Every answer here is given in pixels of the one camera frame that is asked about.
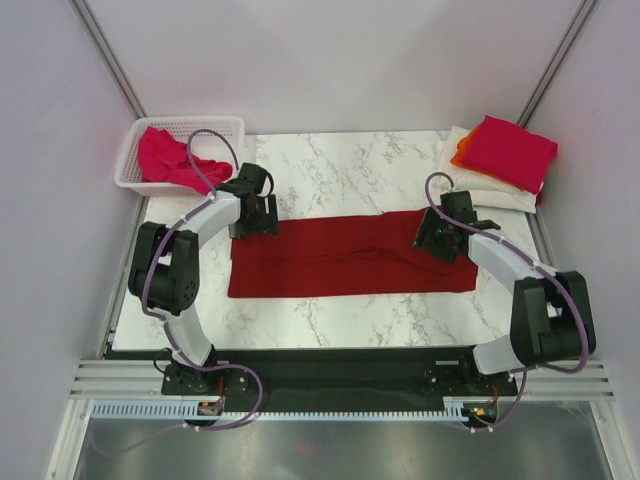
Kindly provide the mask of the dark red t shirt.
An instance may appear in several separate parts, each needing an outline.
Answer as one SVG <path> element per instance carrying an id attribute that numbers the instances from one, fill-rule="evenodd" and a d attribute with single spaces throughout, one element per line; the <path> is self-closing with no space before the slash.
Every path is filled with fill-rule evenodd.
<path id="1" fill-rule="evenodd" d="M 285 220 L 275 235 L 232 243 L 228 295 L 235 299 L 464 293 L 477 266 L 449 263 L 413 241 L 423 210 Z"/>

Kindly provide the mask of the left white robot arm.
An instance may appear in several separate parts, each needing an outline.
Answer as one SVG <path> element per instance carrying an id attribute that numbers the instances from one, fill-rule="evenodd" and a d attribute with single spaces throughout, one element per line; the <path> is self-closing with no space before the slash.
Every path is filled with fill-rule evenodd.
<path id="1" fill-rule="evenodd" d="M 217 186 L 173 224 L 145 222 L 138 229 L 128 290 L 169 341 L 164 395 L 207 395 L 217 389 L 222 373 L 196 309 L 200 249 L 224 230 L 232 239 L 276 234 L 276 196 L 272 191 L 264 195 L 265 185 L 274 187 L 272 175 L 245 163 L 237 177 Z"/>

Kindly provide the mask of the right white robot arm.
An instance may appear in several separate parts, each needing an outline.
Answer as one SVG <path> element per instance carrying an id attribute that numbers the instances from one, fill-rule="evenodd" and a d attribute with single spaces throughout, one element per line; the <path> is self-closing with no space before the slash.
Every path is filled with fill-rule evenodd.
<path id="1" fill-rule="evenodd" d="M 430 203 L 413 247 L 449 263 L 466 258 L 512 295 L 508 333 L 461 358 L 457 377 L 465 391 L 483 392 L 496 374 L 536 367 L 575 374 L 586 367 L 597 341 L 585 277 L 533 259 L 498 224 L 478 218 L 468 192 Z"/>

